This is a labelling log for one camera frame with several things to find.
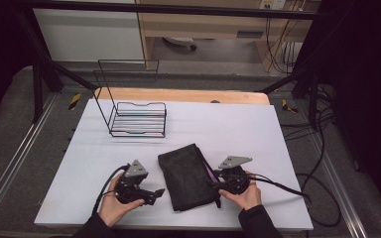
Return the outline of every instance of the metal dish rack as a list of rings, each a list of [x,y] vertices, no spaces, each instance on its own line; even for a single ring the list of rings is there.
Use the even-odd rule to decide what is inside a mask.
[[[110,69],[104,67],[106,62],[110,62]],[[94,72],[100,89],[93,92],[98,108],[107,125],[109,133],[113,137],[129,138],[165,138],[166,137],[166,117],[167,108],[164,102],[150,102],[137,104],[114,100],[107,81],[107,74],[115,77],[116,73],[121,76],[125,72],[122,69],[113,69],[116,60],[99,60],[100,70]],[[110,109],[102,107],[99,95],[103,87],[107,88],[112,106]]]

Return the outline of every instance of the black cable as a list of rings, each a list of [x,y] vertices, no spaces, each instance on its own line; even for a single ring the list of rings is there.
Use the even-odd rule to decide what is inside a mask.
[[[290,61],[291,50],[292,50],[292,45],[290,44],[289,54],[287,55],[287,62],[284,60],[284,62],[286,62],[287,75],[289,75],[289,61]]]
[[[104,192],[103,195],[108,194],[108,193],[113,192],[113,191],[116,192],[116,191],[119,191],[119,190],[120,190],[120,189],[108,190],[108,191]]]
[[[292,67],[292,71],[293,71],[293,67],[296,64],[296,62],[295,62],[295,47],[296,47],[296,43],[292,43],[292,44],[293,44],[293,48],[292,48],[292,63],[291,63],[291,67]]]
[[[287,46],[288,46],[288,43],[286,43],[286,45],[284,46],[283,53],[282,53],[282,55],[281,55],[281,60],[282,60],[283,62],[286,62]]]
[[[333,117],[332,118],[329,118],[325,121],[320,121],[320,123],[323,123],[324,122],[324,126],[322,127],[322,130],[326,129],[326,127],[333,121]],[[284,139],[286,141],[292,141],[292,140],[296,140],[296,139],[300,139],[300,138],[303,138],[303,137],[306,137],[306,136],[309,136],[309,135],[312,135],[312,134],[315,134],[317,133],[318,131],[312,131],[312,132],[309,132],[307,134],[303,134],[301,136],[297,136],[297,137],[293,137],[293,138],[288,138],[289,136],[291,135],[294,135],[294,134],[297,134],[297,133],[300,133],[300,132],[303,132],[303,131],[306,131],[306,130],[310,130],[312,129],[312,127],[309,127],[309,128],[304,128],[304,129],[300,129],[298,131],[294,131],[286,136],[284,136]]]
[[[104,193],[104,191],[106,190],[106,187],[107,185],[110,183],[110,181],[112,180],[112,178],[121,170],[123,171],[126,171],[128,170],[129,168],[129,165],[127,166],[123,166],[123,167],[120,167],[118,169],[116,169],[112,174],[111,176],[109,177],[109,179],[106,181],[106,183],[104,184],[103,188],[101,189],[101,192],[100,194],[98,195],[97,199],[95,200],[95,203],[94,203],[94,207],[92,208],[92,214],[96,213],[97,212],[97,209],[98,209],[98,205],[100,204],[100,201],[101,201],[101,197],[103,197],[103,195],[107,192]]]
[[[284,191],[290,192],[290,193],[295,194],[295,195],[302,196],[302,197],[304,197],[308,201],[308,205],[309,206],[311,206],[311,204],[312,204],[311,197],[308,196],[307,194],[303,193],[302,191],[294,190],[292,188],[289,188],[289,187],[287,187],[285,185],[282,185],[282,184],[280,184],[278,182],[274,182],[274,181],[270,180],[269,178],[266,178],[266,177],[261,176],[261,175],[248,174],[248,176],[249,176],[249,179],[251,179],[251,180],[258,180],[258,181],[262,181],[262,182],[265,182],[265,183],[269,183],[269,184],[272,184],[274,186],[279,187],[280,189],[282,189]]]
[[[333,116],[334,116],[333,113],[325,114],[322,119],[320,119],[320,118],[317,119],[317,123],[331,119],[331,118],[333,118]],[[284,127],[284,128],[301,128],[301,127],[312,128],[312,125],[309,122],[299,123],[299,124],[280,124],[280,126]]]
[[[296,4],[293,5],[293,8],[290,9],[290,11],[294,11],[294,10],[295,10],[295,7],[296,7]],[[296,24],[293,25],[293,27],[290,28],[290,30],[287,32],[286,36],[284,36],[284,33],[286,33],[286,30],[287,30],[287,28],[288,28],[288,25],[289,25],[290,22],[292,22],[292,21],[293,21],[293,19],[288,19],[288,20],[287,20],[286,26],[284,27],[284,30],[283,30],[283,32],[281,33],[280,38],[278,39],[279,41],[276,41],[276,42],[272,45],[271,48],[275,47],[275,45],[277,44],[277,42],[281,42],[283,39],[285,39],[285,38],[286,38],[286,37],[293,31],[293,29],[296,27],[296,25],[300,22],[300,20],[296,20]]]
[[[289,23],[291,22],[291,20],[287,20],[287,23],[284,27],[284,30],[281,34],[281,36],[278,38],[278,40],[274,43],[274,45],[270,45],[270,42],[269,42],[269,33],[270,33],[270,29],[271,29],[271,19],[270,18],[267,18],[266,19],[266,29],[265,29],[265,35],[266,35],[266,39],[267,39],[267,49],[268,49],[268,53],[270,55],[270,58],[271,58],[271,63],[272,63],[272,66],[274,67],[274,69],[280,73],[286,73],[283,69],[280,68],[279,64],[277,63],[277,60],[275,59],[275,57],[273,56],[272,54],[272,51],[271,49],[277,44],[277,42],[281,42],[281,40],[283,39],[284,37],[284,33],[286,32],[287,30],[287,27],[289,25]]]
[[[322,113],[325,112],[326,110],[330,109],[329,107],[326,107],[325,109],[323,109],[323,111],[319,114],[319,121],[320,121],[320,118],[322,116]],[[309,179],[311,178],[311,176],[315,173],[315,171],[318,169],[319,165],[320,165],[320,162],[322,161],[323,159],[323,155],[324,155],[324,136],[323,136],[323,130],[322,130],[322,126],[321,124],[319,123],[318,124],[318,129],[319,129],[319,135],[320,135],[320,140],[321,140],[321,147],[320,147],[320,155],[319,155],[319,159],[317,160],[317,164],[315,165],[315,167],[312,169],[312,171],[310,172],[310,175],[308,176],[308,178],[306,178],[305,182],[303,183],[302,185],[302,190],[305,189],[305,186],[306,184],[308,183]]]
[[[341,213],[341,208],[339,206],[339,203],[338,201],[336,200],[335,196],[332,194],[332,192],[326,187],[326,185],[321,182],[318,178],[310,175],[310,174],[304,174],[304,173],[297,173],[296,176],[305,176],[305,177],[308,177],[310,179],[313,179],[314,181],[316,181],[321,187],[323,187],[323,189],[327,192],[327,194],[329,194],[330,198],[332,198],[333,202],[335,203],[336,207],[337,207],[337,210],[338,210],[338,216],[336,218],[336,221],[332,222],[332,223],[324,223],[324,222],[321,222],[321,221],[318,221],[316,218],[314,218],[311,214],[311,219],[316,222],[317,224],[321,225],[321,226],[324,226],[324,227],[335,227],[339,224],[339,222],[341,221],[341,217],[342,217],[342,213]]]

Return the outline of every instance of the hand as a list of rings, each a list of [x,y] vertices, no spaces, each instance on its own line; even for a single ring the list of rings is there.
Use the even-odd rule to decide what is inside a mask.
[[[256,186],[255,180],[250,180],[247,189],[239,195],[235,195],[223,189],[220,189],[218,192],[225,198],[233,201],[241,209],[248,210],[254,206],[262,204],[261,189]]]
[[[123,204],[116,198],[115,192],[112,190],[115,189],[115,186],[121,176],[122,174],[119,174],[111,180],[108,189],[111,192],[108,192],[103,196],[100,211],[98,212],[101,219],[108,227],[114,226],[126,213],[128,213],[128,211],[137,208],[145,202],[144,199],[138,199],[127,204]]]

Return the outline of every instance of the wire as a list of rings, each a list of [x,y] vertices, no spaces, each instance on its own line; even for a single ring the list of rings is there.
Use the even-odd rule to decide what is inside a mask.
[[[266,29],[265,29],[265,35],[266,35],[266,39],[267,39],[267,53],[266,54],[269,54],[270,56],[270,61],[272,63],[272,66],[274,67],[274,69],[278,72],[281,72],[281,73],[288,73],[287,71],[284,71],[282,68],[280,68],[277,60],[275,59],[273,53],[272,53],[272,48],[275,47],[275,45],[277,45],[277,43],[281,43],[283,41],[283,37],[284,37],[284,34],[286,33],[286,30],[290,24],[292,20],[287,20],[286,22],[286,25],[284,26],[284,29],[283,29],[283,32],[281,33],[281,36],[277,39],[277,41],[274,42],[274,44],[271,46],[270,45],[270,41],[269,41],[269,37],[270,37],[270,30],[271,30],[271,19],[270,18],[267,18],[266,19]]]
[[[290,43],[290,49],[289,49],[289,54],[287,55],[287,62],[286,62],[286,67],[287,67],[287,74],[289,73],[289,65],[292,65],[293,63],[290,63],[290,55],[292,52],[292,43]]]
[[[109,179],[106,181],[106,183],[104,184],[103,188],[101,189],[101,192],[100,194],[98,195],[97,199],[95,200],[95,203],[94,203],[94,207],[92,208],[92,214],[96,213],[97,212],[97,209],[98,209],[98,205],[100,204],[100,201],[101,201],[101,197],[103,197],[104,194],[106,194],[107,192],[104,193],[104,191],[106,190],[106,187],[107,185],[110,183],[110,181],[112,180],[112,178],[119,172],[119,171],[126,171],[128,170],[129,168],[129,164],[127,166],[123,166],[123,167],[120,167],[118,169],[116,169],[112,174],[111,176],[109,177]]]
[[[287,53],[287,46],[288,46],[289,43],[286,42],[285,46],[284,46],[284,49],[283,49],[283,53],[281,54],[281,60],[283,62],[286,62],[286,53]]]
[[[342,217],[342,213],[341,213],[341,207],[339,206],[339,203],[338,201],[336,200],[335,196],[332,194],[332,192],[326,187],[326,185],[321,182],[318,178],[312,176],[312,175],[309,175],[309,174],[304,174],[304,173],[298,173],[296,174],[296,176],[305,176],[305,177],[308,177],[310,179],[313,179],[314,181],[316,181],[321,187],[323,187],[323,189],[327,192],[327,194],[329,194],[330,198],[333,200],[333,202],[335,203],[336,205],[336,208],[338,210],[338,215],[336,217],[336,220],[332,223],[324,223],[324,222],[321,222],[319,220],[317,220],[316,218],[314,218],[311,214],[311,219],[316,222],[317,224],[321,225],[321,226],[324,226],[324,227],[335,227],[339,224],[339,222],[341,221],[341,217]]]
[[[293,49],[292,49],[292,67],[294,67],[294,65],[296,64],[296,62],[295,62],[295,48],[296,48],[296,43],[293,43]]]
[[[286,47],[284,48],[284,51],[283,51],[283,62],[286,64],[287,75],[289,75],[289,61],[290,61],[290,53],[291,53],[291,47],[292,47],[292,45],[290,44],[289,53],[287,55],[287,60],[286,60],[286,53],[287,53],[287,45],[288,44],[289,43],[286,43]]]
[[[317,122],[318,122],[318,132],[310,132],[308,134],[305,134],[305,135],[302,135],[302,136],[299,136],[299,137],[296,137],[296,138],[292,138],[292,139],[287,139],[286,141],[288,140],[294,140],[294,139],[298,139],[298,138],[301,138],[301,137],[304,137],[304,136],[307,136],[307,135],[311,135],[313,133],[319,133],[319,136],[320,136],[320,139],[321,139],[321,147],[320,147],[320,154],[319,154],[319,158],[314,166],[314,168],[311,170],[311,172],[309,174],[303,174],[303,173],[299,173],[299,174],[296,174],[297,176],[304,176],[304,177],[307,177],[302,186],[301,186],[301,191],[304,192],[305,188],[306,188],[306,185],[308,183],[308,181],[310,179],[313,179],[314,181],[316,181],[320,186],[323,187],[323,189],[326,191],[326,193],[329,194],[329,196],[331,197],[331,199],[334,201],[334,203],[336,204],[336,207],[337,207],[337,212],[338,212],[338,215],[337,215],[337,218],[334,222],[332,223],[325,223],[325,222],[321,222],[319,221],[318,219],[314,218],[311,214],[311,219],[312,221],[314,221],[315,223],[321,225],[321,226],[324,226],[324,227],[335,227],[336,225],[339,224],[340,220],[341,220],[341,211],[340,211],[340,206],[335,198],[335,196],[332,194],[332,192],[326,187],[326,185],[321,182],[318,178],[316,178],[314,176],[314,173],[315,171],[318,169],[319,165],[321,164],[321,161],[323,160],[323,155],[324,155],[324,146],[325,146],[325,142],[324,142],[324,135],[323,135],[323,130],[327,127],[327,125],[332,122],[334,120],[334,114],[333,112],[331,113],[327,113],[327,114],[324,114],[327,110],[330,110],[331,107],[330,106],[327,106],[326,108],[324,108],[320,114],[319,114],[319,117],[317,119]],[[297,130],[296,132],[293,132],[289,135],[287,135],[286,137],[290,136],[290,135],[293,135],[293,134],[296,134],[296,133],[299,133],[299,132],[303,132],[303,131],[306,131],[306,130],[309,130],[309,129],[312,129],[312,125],[310,123],[300,123],[300,124],[283,124],[281,125],[281,127],[283,128],[300,128],[300,130]]]
[[[294,190],[292,188],[289,188],[289,187],[287,187],[285,185],[282,185],[282,184],[280,184],[278,182],[274,182],[274,181],[270,180],[269,178],[266,178],[266,177],[261,176],[261,175],[248,174],[248,176],[249,176],[248,178],[251,179],[251,180],[258,180],[258,181],[262,181],[262,182],[265,182],[265,183],[269,183],[269,184],[272,184],[272,185],[275,185],[275,186],[279,187],[282,190],[290,192],[292,194],[302,196],[302,197],[304,197],[308,201],[308,207],[311,207],[311,205],[312,205],[311,197],[308,196],[306,193],[303,193],[302,191]]]
[[[113,191],[119,191],[119,190],[120,190],[120,189],[108,190],[108,191],[104,192],[102,195],[105,195],[105,194],[110,193],[110,192],[113,192]]]

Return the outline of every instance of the white table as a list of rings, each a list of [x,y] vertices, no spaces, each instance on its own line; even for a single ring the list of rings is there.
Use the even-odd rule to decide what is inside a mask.
[[[110,100],[99,100],[109,111]],[[166,188],[158,165],[160,154],[196,143],[216,169],[227,156],[253,159],[244,170],[300,190],[276,112],[270,105],[169,102],[166,138],[114,138],[98,110],[89,100],[35,220],[48,227],[80,226],[111,173],[139,160],[149,171],[141,188]],[[273,185],[258,181],[262,200],[274,225],[280,230],[312,230],[304,200]],[[214,203],[184,212],[174,212],[169,192],[156,203],[129,212],[118,224],[134,229],[240,229],[239,209],[225,198],[222,207]]]

